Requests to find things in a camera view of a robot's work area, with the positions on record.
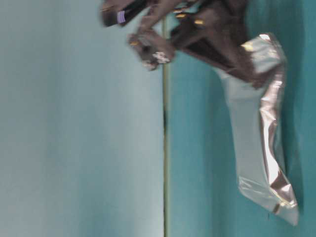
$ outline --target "teal background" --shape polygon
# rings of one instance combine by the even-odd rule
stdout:
[[[100,0],[0,1],[0,236],[163,235],[162,70]]]
[[[178,53],[166,80],[168,237],[315,235],[315,7],[310,0],[252,0],[247,17],[251,36],[273,32],[288,58],[283,139],[299,225],[292,227],[238,192],[219,78],[205,63]],[[167,24],[171,28],[174,20]]]

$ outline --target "vertical groove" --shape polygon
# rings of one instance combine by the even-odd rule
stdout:
[[[162,21],[162,35],[166,39],[167,35],[167,17],[165,17]],[[167,131],[167,116],[168,116],[168,73],[169,73],[169,65],[164,64],[162,69],[162,77],[163,77],[163,128],[164,128],[164,141],[163,141],[163,149],[164,149],[164,161],[163,161],[163,215],[164,215],[164,237],[168,237],[168,131]]]

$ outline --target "light blue wall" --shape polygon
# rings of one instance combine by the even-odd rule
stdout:
[[[315,7],[308,0],[253,0],[248,17],[251,35],[275,33],[288,58],[283,138],[299,226],[238,192],[220,81],[208,65],[178,54],[168,80],[168,237],[315,236]]]
[[[0,236],[163,235],[162,71],[100,3],[0,3]]]

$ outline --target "foil packaging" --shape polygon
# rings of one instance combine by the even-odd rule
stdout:
[[[230,111],[238,187],[244,196],[295,226],[299,210],[285,175],[280,134],[286,59],[272,34],[242,46],[251,53],[256,73],[266,76],[260,88],[216,69]]]

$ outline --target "purple label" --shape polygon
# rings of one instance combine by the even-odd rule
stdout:
[[[118,23],[121,24],[121,23],[124,23],[126,20],[125,20],[125,11],[119,11],[118,12]]]

